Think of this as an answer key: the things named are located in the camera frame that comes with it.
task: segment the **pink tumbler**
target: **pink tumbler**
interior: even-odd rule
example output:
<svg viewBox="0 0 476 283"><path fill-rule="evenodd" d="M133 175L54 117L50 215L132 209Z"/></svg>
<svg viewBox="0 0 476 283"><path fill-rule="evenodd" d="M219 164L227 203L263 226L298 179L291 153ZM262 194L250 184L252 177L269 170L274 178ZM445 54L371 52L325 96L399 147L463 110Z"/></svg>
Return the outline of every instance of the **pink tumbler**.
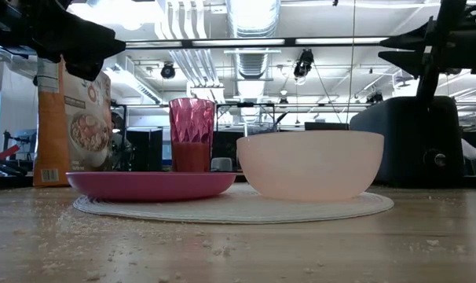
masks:
<svg viewBox="0 0 476 283"><path fill-rule="evenodd" d="M169 102L172 170L210 171L215 103L199 98Z"/></svg>

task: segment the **ceiling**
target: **ceiling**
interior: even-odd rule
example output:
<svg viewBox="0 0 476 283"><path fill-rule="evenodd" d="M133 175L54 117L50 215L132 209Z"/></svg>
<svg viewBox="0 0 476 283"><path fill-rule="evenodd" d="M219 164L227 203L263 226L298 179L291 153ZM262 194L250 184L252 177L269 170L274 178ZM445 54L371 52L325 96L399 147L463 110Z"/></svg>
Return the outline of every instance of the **ceiling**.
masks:
<svg viewBox="0 0 476 283"><path fill-rule="evenodd" d="M438 6L429 4L435 1L377 1L359 0L357 7L353 1L340 0L337 7L331 6L332 0L282 1L280 23L277 37L312 37L312 36L387 36L410 31L424 24L430 16L437 15ZM408 8L407 4L422 4ZM214 13L214 10L225 8L223 0L205 1L205 28L208 36L213 39L229 37L226 13ZM116 38L122 40L157 39L154 24L143 24L135 31L129 31L120 24L105 24L116 31ZM287 99L291 103L314 103L327 101L326 92L335 102L345 103L351 97L351 102L365 101L372 91L371 83L381 90L385 98L392 97L394 91L400 93L415 93L415 84L396 91L391 74L400 70L378 58L378 52L385 50L381 47L317 47L313 48L315 68L308 74L306 83L302 86L294 84L292 65L295 63L302 48L281 48L281 53L273 54L269 64L269 78L265 84L265 100L278 102L280 91L287 91ZM236 74L233 58L227 56L224 50L211 50L211 57L216 66L218 77L223 83L226 100L232 101L236 96ZM184 97L187 80L176 66L176 76L173 79L163 79L160 76L164 61L172 61L167 50L128 50L125 54L144 72L141 76L148 86L154 89L164 102L175 97ZM446 83L445 75L439 80L436 95L449 95L458 91L476 87L476 75L465 72L459 78L450 76ZM114 84L117 90L113 95L119 102L129 104L143 103L140 94ZM476 101L476 91L463 101ZM464 112L476 113L476 108L463 108ZM139 112L150 115L149 111ZM158 115L166 112L157 111Z"/></svg>

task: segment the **cereal bowl image on box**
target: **cereal bowl image on box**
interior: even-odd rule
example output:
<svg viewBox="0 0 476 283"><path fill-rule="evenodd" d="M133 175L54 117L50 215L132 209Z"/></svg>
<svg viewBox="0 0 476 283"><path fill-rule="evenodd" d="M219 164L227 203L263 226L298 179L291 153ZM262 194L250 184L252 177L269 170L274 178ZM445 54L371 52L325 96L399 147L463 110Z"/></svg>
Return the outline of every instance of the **cereal bowl image on box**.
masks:
<svg viewBox="0 0 476 283"><path fill-rule="evenodd" d="M82 161L99 167L107 157L108 128L102 119L81 111L73 115L68 127L69 137Z"/></svg>

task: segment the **white wall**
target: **white wall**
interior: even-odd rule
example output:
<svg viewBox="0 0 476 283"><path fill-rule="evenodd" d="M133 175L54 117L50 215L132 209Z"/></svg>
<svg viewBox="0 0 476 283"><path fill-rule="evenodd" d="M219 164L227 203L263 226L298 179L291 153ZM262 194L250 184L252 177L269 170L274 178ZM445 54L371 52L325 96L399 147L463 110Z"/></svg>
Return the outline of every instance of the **white wall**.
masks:
<svg viewBox="0 0 476 283"><path fill-rule="evenodd" d="M32 81L0 62L0 152L5 130L15 134L37 127L37 110L37 88Z"/></svg>

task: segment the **barcode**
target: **barcode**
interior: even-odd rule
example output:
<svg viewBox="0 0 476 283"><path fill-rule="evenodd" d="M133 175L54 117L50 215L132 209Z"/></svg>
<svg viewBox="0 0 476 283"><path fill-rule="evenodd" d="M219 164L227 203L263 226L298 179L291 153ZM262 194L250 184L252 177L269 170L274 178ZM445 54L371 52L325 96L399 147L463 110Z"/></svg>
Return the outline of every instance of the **barcode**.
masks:
<svg viewBox="0 0 476 283"><path fill-rule="evenodd" d="M43 182L58 182L58 169L41 170Z"/></svg>

